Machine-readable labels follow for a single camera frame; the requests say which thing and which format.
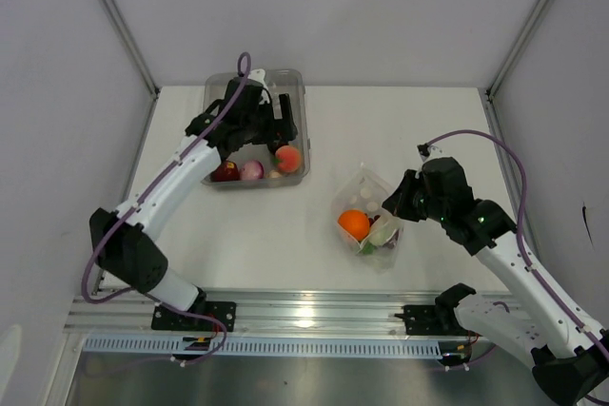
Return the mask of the peach fruit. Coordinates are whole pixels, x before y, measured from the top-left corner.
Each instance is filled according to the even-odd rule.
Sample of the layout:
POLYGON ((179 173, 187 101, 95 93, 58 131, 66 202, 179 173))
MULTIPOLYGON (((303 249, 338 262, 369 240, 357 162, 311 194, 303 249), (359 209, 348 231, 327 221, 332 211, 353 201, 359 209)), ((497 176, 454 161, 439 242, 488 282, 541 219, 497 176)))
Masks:
POLYGON ((274 164, 282 173, 295 173, 301 167, 302 160, 300 150, 292 145, 283 145, 274 153, 274 164))

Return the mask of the purple grape bunch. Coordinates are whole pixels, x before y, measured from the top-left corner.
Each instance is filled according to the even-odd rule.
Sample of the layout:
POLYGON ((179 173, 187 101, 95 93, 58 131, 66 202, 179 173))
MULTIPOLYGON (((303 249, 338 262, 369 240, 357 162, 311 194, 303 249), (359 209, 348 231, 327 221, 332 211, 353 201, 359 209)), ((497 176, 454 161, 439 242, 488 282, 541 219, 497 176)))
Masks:
POLYGON ((375 247, 383 247, 392 242, 397 231, 395 219, 381 215, 371 225, 367 240, 375 247))

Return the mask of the orange fruit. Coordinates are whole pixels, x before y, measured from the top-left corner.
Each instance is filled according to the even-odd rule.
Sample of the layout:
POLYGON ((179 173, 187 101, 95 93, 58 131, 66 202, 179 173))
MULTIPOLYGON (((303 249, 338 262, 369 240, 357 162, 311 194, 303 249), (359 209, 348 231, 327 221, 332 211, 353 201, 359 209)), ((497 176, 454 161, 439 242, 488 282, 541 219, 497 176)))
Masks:
POLYGON ((343 212, 338 220, 338 225, 357 242, 367 237, 370 231, 370 221, 363 211, 348 209, 343 212))

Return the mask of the pink onion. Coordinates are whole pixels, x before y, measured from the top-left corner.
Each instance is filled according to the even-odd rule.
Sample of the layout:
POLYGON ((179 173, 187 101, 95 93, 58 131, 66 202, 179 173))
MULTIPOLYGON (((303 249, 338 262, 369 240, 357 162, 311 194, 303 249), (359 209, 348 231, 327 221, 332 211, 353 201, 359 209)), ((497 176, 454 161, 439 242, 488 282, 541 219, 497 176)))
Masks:
POLYGON ((241 181, 260 180, 265 176, 265 169, 261 162, 257 160, 247 161, 240 168, 241 181))

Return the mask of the white radish with leaves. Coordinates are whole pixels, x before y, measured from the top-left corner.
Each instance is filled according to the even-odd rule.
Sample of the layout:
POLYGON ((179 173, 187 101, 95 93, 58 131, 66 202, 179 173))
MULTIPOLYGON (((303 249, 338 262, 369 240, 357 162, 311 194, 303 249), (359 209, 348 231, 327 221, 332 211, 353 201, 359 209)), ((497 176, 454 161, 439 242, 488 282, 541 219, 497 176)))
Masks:
POLYGON ((376 216, 369 234, 360 243, 359 253, 371 255, 378 249, 394 249, 400 236, 400 226, 394 218, 376 216))

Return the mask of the clear zip top bag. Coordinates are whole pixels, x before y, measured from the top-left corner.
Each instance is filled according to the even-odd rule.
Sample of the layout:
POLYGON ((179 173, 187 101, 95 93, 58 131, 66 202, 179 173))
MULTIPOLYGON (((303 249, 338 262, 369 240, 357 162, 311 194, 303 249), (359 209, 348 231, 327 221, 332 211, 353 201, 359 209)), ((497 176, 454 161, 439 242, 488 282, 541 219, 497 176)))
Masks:
POLYGON ((330 205, 346 253, 377 272, 394 266, 403 232, 402 222, 382 207, 388 190, 387 182, 361 166, 330 205))

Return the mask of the dark red apple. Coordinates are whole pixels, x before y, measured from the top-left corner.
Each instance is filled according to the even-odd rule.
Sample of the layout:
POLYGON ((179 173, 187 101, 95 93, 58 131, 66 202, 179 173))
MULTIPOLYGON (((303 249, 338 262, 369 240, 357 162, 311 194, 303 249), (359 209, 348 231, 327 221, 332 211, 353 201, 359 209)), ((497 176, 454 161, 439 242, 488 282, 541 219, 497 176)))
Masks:
POLYGON ((222 162, 210 175, 209 178, 214 183, 239 181, 239 167, 232 161, 222 162))

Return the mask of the aluminium frame post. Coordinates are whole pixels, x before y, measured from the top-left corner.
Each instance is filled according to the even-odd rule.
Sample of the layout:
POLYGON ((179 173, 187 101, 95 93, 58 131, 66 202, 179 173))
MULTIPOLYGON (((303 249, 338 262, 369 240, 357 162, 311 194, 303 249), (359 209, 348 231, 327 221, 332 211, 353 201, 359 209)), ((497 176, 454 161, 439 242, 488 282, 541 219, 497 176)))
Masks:
POLYGON ((98 0, 129 61, 151 97, 160 91, 116 0, 98 0))
POLYGON ((501 60, 488 88, 485 90, 487 99, 493 103, 510 73, 515 68, 519 59, 526 51, 529 43, 534 38, 544 17, 550 10, 555 0, 535 0, 532 8, 527 13, 520 26, 515 39, 510 45, 504 58, 501 60))

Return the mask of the garlic bulb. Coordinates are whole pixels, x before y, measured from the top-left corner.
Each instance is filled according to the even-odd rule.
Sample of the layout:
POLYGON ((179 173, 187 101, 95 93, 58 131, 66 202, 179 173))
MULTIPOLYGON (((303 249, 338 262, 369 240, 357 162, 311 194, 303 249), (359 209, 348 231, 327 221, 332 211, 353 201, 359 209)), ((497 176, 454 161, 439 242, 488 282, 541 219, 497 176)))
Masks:
POLYGON ((268 179, 279 179, 279 178, 282 178, 283 176, 284 176, 284 174, 276 169, 270 170, 266 175, 266 177, 268 179))

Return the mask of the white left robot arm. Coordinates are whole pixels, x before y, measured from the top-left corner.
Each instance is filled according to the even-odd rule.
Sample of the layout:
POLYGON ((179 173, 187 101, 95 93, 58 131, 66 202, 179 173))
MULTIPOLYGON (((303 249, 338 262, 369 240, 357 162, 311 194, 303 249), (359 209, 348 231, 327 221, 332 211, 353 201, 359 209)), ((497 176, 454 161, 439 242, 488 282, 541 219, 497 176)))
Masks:
POLYGON ((185 135, 146 188, 113 211, 89 219, 95 263, 134 290, 161 302, 187 330, 206 320, 205 292, 169 267, 157 246, 165 224, 192 188, 246 145, 271 152, 296 139, 288 95, 273 97, 265 71, 232 78, 223 98, 191 120, 185 135))

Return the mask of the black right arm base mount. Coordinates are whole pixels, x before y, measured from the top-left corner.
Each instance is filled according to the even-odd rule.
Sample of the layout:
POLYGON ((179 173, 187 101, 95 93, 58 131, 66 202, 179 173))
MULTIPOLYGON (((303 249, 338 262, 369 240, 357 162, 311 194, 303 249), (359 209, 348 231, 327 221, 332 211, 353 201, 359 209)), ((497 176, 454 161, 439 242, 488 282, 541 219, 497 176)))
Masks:
POLYGON ((476 294, 474 288, 458 283, 435 297, 433 304, 406 304, 393 317, 403 322, 409 336, 465 337, 468 331, 459 325, 455 310, 476 294))

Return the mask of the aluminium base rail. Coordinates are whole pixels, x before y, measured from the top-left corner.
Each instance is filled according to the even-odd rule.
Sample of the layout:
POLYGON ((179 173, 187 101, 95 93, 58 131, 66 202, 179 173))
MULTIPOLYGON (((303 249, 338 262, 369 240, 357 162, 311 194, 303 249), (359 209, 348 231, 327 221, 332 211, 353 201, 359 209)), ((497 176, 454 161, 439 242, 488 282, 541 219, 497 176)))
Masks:
MULTIPOLYGON (((390 339, 405 335, 395 317, 405 305, 431 305, 433 292, 210 289, 211 301, 236 303, 233 337, 390 339)), ((151 334, 155 305, 136 293, 102 304, 73 299, 69 334, 151 334)))

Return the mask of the left aluminium frame post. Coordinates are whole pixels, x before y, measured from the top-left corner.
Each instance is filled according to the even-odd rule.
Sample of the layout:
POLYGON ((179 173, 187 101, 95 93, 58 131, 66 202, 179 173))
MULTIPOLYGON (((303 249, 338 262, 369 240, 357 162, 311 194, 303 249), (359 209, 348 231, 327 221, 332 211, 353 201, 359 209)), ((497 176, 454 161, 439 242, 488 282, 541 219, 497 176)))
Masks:
POLYGON ((116 0, 98 0, 129 61, 151 97, 160 91, 116 0))

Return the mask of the grey plastic food bin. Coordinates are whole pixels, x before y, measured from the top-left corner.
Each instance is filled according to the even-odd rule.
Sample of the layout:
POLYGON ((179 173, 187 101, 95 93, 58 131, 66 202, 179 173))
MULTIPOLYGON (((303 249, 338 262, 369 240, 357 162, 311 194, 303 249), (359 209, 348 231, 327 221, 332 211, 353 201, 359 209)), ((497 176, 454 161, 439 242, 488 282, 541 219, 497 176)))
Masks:
POLYGON ((218 126, 205 136, 222 163, 203 179, 217 188, 299 184, 310 168, 305 86, 294 69, 252 70, 218 126))

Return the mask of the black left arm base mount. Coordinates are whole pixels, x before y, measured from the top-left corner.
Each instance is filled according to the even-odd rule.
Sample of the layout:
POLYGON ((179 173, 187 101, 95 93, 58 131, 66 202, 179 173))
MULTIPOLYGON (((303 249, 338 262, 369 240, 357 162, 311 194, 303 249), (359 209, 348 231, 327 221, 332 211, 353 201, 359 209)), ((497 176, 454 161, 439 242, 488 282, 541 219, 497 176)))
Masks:
POLYGON ((173 332, 221 332, 221 324, 231 333, 237 316, 237 303, 225 300, 209 300, 201 291, 192 306, 183 313, 168 309, 165 305, 155 308, 151 329, 173 332))

